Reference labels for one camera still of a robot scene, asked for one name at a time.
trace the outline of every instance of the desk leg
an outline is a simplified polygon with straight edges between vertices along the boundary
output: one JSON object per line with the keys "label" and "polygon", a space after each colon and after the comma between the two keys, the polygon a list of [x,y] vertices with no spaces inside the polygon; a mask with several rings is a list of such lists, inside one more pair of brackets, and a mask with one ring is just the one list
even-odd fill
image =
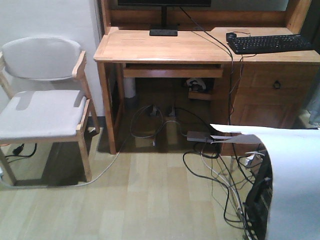
{"label": "desk leg", "polygon": [[105,123],[108,131],[110,153],[116,154],[117,153],[116,132],[115,132],[115,125],[114,125],[114,116],[112,111],[112,99],[111,99],[110,86],[109,86],[110,71],[108,71],[107,63],[98,62],[97,66],[98,66],[98,73],[99,73],[100,85],[101,85],[101,91],[102,91],[102,100],[104,105]]}
{"label": "desk leg", "polygon": [[116,68],[116,81],[118,84],[118,92],[119,92],[119,100],[120,103],[123,104],[123,107],[120,109],[120,111],[125,111],[125,87],[124,87],[124,71],[123,66],[121,63],[115,64]]}

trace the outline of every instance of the desk drawer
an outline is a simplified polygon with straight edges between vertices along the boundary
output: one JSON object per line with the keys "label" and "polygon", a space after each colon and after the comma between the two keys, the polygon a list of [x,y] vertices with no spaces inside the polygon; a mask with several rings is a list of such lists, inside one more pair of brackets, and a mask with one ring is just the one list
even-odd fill
{"label": "desk drawer", "polygon": [[125,78],[221,78],[219,64],[126,64]]}
{"label": "desk drawer", "polygon": [[319,66],[245,65],[239,88],[309,88]]}

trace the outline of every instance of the black keyboard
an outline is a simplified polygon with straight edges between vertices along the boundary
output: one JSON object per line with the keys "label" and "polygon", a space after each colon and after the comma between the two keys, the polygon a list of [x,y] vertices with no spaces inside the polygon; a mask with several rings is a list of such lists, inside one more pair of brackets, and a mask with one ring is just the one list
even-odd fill
{"label": "black keyboard", "polygon": [[299,34],[237,37],[226,34],[226,41],[235,54],[266,54],[313,50],[313,46]]}

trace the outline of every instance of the white wall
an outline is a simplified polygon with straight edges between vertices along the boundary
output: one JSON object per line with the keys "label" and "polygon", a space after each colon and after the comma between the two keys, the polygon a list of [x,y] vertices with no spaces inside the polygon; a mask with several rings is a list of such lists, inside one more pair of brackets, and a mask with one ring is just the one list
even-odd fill
{"label": "white wall", "polygon": [[[30,36],[56,36],[78,42],[86,50],[85,71],[97,114],[104,116],[97,64],[93,60],[100,42],[95,3],[96,0],[0,0],[0,47]],[[25,85],[41,88],[30,82]],[[0,111],[7,102],[8,98],[1,89]]]}

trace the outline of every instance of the wooden cabinet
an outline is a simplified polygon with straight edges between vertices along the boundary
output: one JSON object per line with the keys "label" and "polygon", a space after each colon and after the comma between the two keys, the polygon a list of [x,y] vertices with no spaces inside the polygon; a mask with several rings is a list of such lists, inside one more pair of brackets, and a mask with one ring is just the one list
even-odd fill
{"label": "wooden cabinet", "polygon": [[[245,64],[238,86],[232,92],[231,124],[291,128],[318,69],[318,65],[306,64]],[[212,118],[217,124],[228,124],[225,102],[228,101],[229,88],[226,85],[229,85],[230,70],[226,70],[215,86],[221,87],[221,92],[216,89],[219,94],[212,96]],[[238,155],[257,147],[234,146]],[[222,154],[233,154],[231,144],[223,146]]]}

